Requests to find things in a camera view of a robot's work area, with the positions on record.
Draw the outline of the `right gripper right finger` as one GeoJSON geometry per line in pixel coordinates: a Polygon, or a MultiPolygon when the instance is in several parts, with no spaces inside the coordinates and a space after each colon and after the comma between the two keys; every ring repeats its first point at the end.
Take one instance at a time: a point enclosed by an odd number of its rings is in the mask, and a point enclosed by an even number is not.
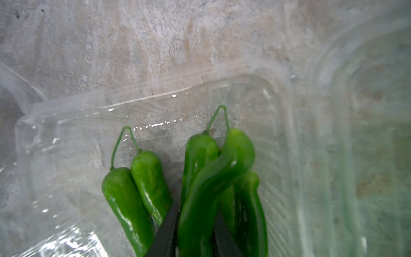
{"type": "Polygon", "coordinates": [[[220,212],[217,213],[214,222],[213,247],[214,257],[243,256],[220,212]]]}

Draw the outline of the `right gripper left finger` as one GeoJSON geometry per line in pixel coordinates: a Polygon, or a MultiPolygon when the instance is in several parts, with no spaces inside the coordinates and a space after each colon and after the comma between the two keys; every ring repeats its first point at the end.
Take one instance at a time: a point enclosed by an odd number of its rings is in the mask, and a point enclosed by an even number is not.
{"type": "Polygon", "coordinates": [[[179,222],[179,205],[174,202],[163,223],[159,227],[154,241],[145,257],[175,257],[177,230],[179,222]]]}

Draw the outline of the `clear pepper container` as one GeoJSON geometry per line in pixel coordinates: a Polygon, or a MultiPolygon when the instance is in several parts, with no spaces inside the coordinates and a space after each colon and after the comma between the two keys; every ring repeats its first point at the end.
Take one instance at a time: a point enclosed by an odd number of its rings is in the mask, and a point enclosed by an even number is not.
{"type": "Polygon", "coordinates": [[[10,129],[1,255],[133,257],[126,226],[181,200],[186,145],[228,129],[254,145],[270,257],[411,254],[411,63],[321,58],[305,81],[260,60],[43,101],[10,129]]]}

